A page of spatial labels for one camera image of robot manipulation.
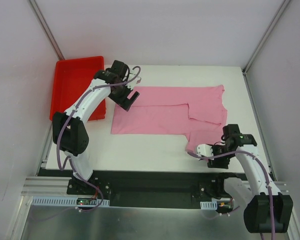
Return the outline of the pink t shirt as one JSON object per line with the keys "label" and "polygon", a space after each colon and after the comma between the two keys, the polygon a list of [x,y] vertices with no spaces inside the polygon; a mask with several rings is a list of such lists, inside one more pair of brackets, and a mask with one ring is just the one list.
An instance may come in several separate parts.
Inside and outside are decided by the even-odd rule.
{"label": "pink t shirt", "polygon": [[113,135],[184,135],[186,151],[221,140],[228,111],[223,85],[210,87],[139,86],[129,111],[115,106]]}

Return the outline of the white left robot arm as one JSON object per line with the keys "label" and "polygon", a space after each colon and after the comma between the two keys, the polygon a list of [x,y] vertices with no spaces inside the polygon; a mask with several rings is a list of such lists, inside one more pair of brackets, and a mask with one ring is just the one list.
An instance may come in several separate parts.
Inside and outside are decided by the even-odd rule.
{"label": "white left robot arm", "polygon": [[88,145],[89,136],[86,123],[99,104],[106,98],[125,111],[129,111],[139,97],[134,91],[141,81],[141,67],[129,68],[122,61],[115,60],[111,67],[99,70],[89,86],[77,101],[64,112],[56,112],[52,117],[52,140],[56,144],[56,158],[60,171],[69,163],[72,169],[70,188],[86,195],[99,192],[91,167]]}

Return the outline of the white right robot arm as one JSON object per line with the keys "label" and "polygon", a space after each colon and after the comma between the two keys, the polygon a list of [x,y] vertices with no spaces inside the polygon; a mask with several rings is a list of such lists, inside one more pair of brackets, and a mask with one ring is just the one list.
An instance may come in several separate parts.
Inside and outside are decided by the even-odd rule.
{"label": "white right robot arm", "polygon": [[237,124],[222,128],[223,144],[205,144],[204,158],[207,166],[227,169],[232,158],[236,158],[244,170],[249,183],[230,176],[215,184],[215,192],[220,197],[230,195],[243,208],[243,220],[250,233],[286,233],[288,231],[293,200],[284,195],[271,179],[260,160],[257,142],[252,134],[241,133]]}

